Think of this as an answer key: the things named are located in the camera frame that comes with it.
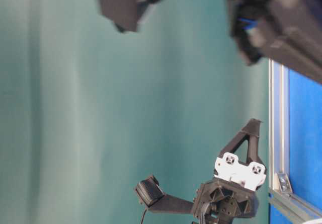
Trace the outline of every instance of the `black robotic arm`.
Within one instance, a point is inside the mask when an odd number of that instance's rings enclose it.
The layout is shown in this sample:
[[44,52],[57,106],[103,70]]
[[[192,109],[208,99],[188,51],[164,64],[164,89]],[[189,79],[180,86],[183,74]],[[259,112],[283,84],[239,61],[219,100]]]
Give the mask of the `black robotic arm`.
[[[200,185],[193,202],[164,193],[153,175],[134,188],[139,202],[154,213],[192,214],[200,224],[231,224],[234,218],[254,217],[259,205],[256,190],[266,178],[258,156],[260,123],[251,119],[222,149],[213,179]],[[244,141],[249,143],[246,163],[233,154]]]

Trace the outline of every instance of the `aluminum frame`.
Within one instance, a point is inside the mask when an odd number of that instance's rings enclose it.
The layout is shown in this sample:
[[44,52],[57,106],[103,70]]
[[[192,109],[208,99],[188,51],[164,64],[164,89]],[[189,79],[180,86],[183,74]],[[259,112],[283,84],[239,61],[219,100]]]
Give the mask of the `aluminum frame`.
[[277,173],[289,176],[289,70],[269,60],[269,203],[294,224],[322,212],[294,193],[280,190]]

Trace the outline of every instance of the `white mounting plate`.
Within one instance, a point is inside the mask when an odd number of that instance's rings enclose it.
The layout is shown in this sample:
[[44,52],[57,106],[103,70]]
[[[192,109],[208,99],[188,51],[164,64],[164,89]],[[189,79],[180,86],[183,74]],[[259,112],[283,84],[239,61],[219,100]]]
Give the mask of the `white mounting plate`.
[[222,158],[217,158],[215,170],[216,178],[235,182],[242,187],[256,191],[258,186],[265,182],[265,166],[257,162],[251,162],[248,166],[239,163],[237,155],[224,153]]

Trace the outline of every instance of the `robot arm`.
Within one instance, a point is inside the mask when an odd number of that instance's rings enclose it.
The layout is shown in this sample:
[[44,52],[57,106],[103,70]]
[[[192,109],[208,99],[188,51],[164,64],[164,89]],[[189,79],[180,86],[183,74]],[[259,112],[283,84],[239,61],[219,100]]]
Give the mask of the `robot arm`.
[[[201,184],[193,202],[164,193],[154,176],[134,188],[139,202],[154,213],[192,214],[200,224],[231,224],[234,218],[254,217],[256,190],[266,178],[266,168],[258,156],[260,123],[251,119],[222,149],[215,161],[214,178]],[[244,141],[248,141],[246,163],[234,154]]]
[[[120,32],[137,31],[160,0],[99,0]],[[273,60],[322,84],[321,0],[226,0],[230,36],[248,65]]]

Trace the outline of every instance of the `green curtain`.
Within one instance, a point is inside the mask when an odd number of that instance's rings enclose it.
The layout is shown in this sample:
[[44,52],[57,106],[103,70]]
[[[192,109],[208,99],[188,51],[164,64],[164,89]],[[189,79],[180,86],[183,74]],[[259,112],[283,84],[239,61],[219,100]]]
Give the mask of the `green curtain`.
[[[267,61],[245,66],[224,0],[163,0],[138,34],[116,32],[97,0],[0,12],[0,223],[139,223],[138,181],[153,173],[192,200],[250,118],[267,165]],[[256,218],[234,223],[268,222],[267,184],[258,197]]]

